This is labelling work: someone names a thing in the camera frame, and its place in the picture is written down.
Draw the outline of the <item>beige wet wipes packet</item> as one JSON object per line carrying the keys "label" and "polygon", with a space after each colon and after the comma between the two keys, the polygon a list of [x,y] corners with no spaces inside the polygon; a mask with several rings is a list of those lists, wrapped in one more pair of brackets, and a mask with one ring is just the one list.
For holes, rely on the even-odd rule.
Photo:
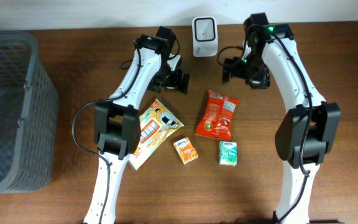
{"label": "beige wet wipes packet", "polygon": [[184,126],[176,114],[156,98],[140,115],[140,140],[135,152],[130,155],[131,167],[138,170],[169,136]]}

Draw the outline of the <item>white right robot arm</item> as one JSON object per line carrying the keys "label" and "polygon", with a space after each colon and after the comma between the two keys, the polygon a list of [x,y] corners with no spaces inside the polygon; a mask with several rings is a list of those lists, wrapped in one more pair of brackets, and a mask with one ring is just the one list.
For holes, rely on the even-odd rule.
{"label": "white right robot arm", "polygon": [[243,27],[242,54],[220,64],[222,81],[240,78],[253,89],[264,89],[275,79],[286,115],[275,133],[283,181],[272,223],[311,223],[308,210],[313,181],[333,147],[341,110],[313,85],[287,23],[270,24],[262,12],[250,15]]}

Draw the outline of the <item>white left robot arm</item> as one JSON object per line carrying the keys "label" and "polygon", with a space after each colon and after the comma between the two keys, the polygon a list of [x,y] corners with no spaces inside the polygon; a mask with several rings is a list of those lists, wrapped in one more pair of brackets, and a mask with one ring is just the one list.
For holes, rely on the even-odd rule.
{"label": "white left robot arm", "polygon": [[84,223],[114,223],[116,201],[125,166],[141,139],[139,106],[146,91],[188,93],[190,76],[180,69],[181,57],[172,48],[174,31],[161,26],[155,35],[134,41],[134,56],[117,90],[94,106],[94,141],[99,167],[91,205]]}

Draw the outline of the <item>red Hacks candy bag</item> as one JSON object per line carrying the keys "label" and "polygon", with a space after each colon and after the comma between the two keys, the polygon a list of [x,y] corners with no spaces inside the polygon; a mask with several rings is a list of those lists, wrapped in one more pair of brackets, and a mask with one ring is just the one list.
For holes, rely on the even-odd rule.
{"label": "red Hacks candy bag", "polygon": [[204,115],[197,125],[196,135],[230,141],[230,127],[238,104],[239,100],[237,98],[231,98],[209,90],[208,102]]}

